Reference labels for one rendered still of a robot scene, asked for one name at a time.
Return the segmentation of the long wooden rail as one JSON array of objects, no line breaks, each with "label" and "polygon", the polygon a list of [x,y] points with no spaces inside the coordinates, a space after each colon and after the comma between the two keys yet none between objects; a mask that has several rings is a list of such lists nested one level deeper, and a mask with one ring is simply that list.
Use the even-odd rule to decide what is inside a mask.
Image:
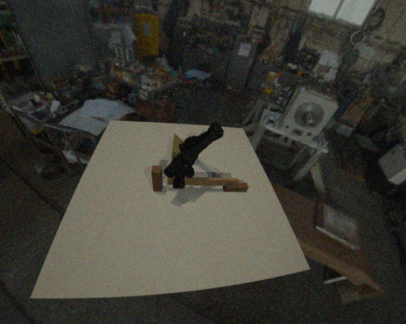
[{"label": "long wooden rail", "polygon": [[[173,178],[175,177],[176,176]],[[173,178],[167,177],[167,185],[173,185]],[[184,185],[186,186],[226,186],[226,184],[234,184],[233,186],[237,186],[238,183],[239,178],[184,178]]]}]

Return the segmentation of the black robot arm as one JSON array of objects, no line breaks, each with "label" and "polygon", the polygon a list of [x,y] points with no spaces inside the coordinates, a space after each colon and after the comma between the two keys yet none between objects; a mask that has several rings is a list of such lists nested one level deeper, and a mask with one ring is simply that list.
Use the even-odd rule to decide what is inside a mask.
[{"label": "black robot arm", "polygon": [[[219,123],[212,123],[208,130],[198,136],[189,136],[182,144],[179,144],[179,155],[174,158],[163,171],[166,177],[173,178],[180,169],[184,171],[183,178],[192,178],[194,169],[192,165],[198,158],[199,153],[209,146],[213,141],[221,138],[224,135],[224,130]],[[185,165],[186,164],[186,165]]]}]

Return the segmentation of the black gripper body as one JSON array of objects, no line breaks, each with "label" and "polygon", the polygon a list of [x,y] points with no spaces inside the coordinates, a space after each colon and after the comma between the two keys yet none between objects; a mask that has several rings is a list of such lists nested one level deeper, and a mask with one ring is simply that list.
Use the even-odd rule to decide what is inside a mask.
[{"label": "black gripper body", "polygon": [[176,179],[173,180],[173,189],[184,189],[184,180],[183,180],[184,171],[180,169],[178,173],[175,175]]}]

